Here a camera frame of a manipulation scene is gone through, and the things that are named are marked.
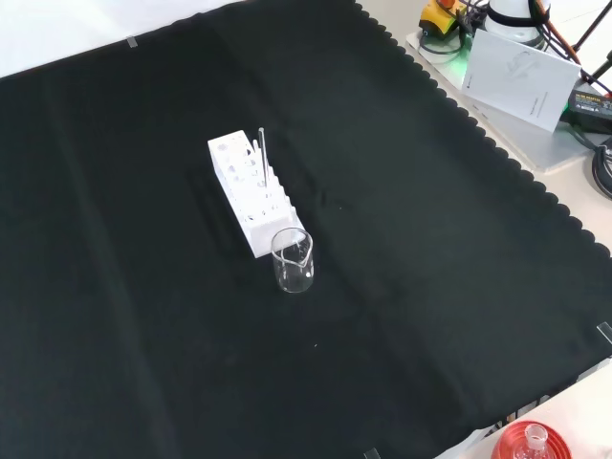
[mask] white device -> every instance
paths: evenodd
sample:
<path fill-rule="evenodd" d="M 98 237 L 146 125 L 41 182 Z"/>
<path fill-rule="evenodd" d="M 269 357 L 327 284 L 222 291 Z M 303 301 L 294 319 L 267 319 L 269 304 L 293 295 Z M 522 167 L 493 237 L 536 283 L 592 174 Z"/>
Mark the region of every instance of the white device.
<path fill-rule="evenodd" d="M 280 185 L 257 142 L 244 131 L 208 141 L 214 171 L 255 258 L 272 251 L 281 230 L 304 230 L 285 188 Z"/>
<path fill-rule="evenodd" d="M 529 3 L 527 0 L 490 0 L 492 10 L 509 17 L 529 19 Z M 544 9 L 548 10 L 551 6 L 551 0 L 542 0 Z M 499 24 L 487 16 L 485 20 L 485 29 L 511 41 L 530 45 L 537 42 L 539 33 L 535 27 L 509 27 Z"/>

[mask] white paper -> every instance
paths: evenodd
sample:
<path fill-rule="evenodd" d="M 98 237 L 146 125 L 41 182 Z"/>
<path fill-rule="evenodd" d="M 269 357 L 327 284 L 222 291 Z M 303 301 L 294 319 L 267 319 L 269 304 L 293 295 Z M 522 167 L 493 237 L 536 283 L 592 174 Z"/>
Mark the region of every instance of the white paper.
<path fill-rule="evenodd" d="M 580 66 L 478 31 L 463 92 L 547 131 L 555 131 Z"/>

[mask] black cloth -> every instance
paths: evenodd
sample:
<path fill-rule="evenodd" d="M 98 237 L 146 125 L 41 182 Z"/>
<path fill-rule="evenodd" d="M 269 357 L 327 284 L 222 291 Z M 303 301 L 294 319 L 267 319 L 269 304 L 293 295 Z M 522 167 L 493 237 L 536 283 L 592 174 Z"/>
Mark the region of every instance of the black cloth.
<path fill-rule="evenodd" d="M 609 252 L 349 0 L 0 82 L 0 456 L 430 458 L 610 354 Z M 282 294 L 207 140 L 268 132 Z"/>

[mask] table surface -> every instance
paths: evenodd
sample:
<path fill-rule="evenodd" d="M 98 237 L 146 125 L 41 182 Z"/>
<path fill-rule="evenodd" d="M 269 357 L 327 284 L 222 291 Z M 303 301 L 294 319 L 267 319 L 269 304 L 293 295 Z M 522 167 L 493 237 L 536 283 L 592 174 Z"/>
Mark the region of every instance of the table surface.
<path fill-rule="evenodd" d="M 612 451 L 612 365 L 584 378 L 521 417 L 554 428 L 576 459 L 604 459 Z M 496 431 L 457 459 L 489 459 L 506 429 Z"/>

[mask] electronic device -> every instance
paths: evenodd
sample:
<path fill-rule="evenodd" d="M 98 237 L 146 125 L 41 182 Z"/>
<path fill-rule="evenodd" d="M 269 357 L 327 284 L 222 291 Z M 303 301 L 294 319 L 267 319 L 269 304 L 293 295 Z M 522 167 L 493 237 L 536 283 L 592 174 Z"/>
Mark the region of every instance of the electronic device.
<path fill-rule="evenodd" d="M 580 126 L 585 132 L 612 134 L 612 98 L 596 91 L 574 90 L 561 120 Z"/>
<path fill-rule="evenodd" d="M 419 27 L 423 33 L 433 36 L 440 40 L 446 39 L 458 26 L 457 20 L 452 17 L 444 8 L 456 13 L 463 11 L 466 5 L 458 0 L 429 0 L 421 13 Z"/>

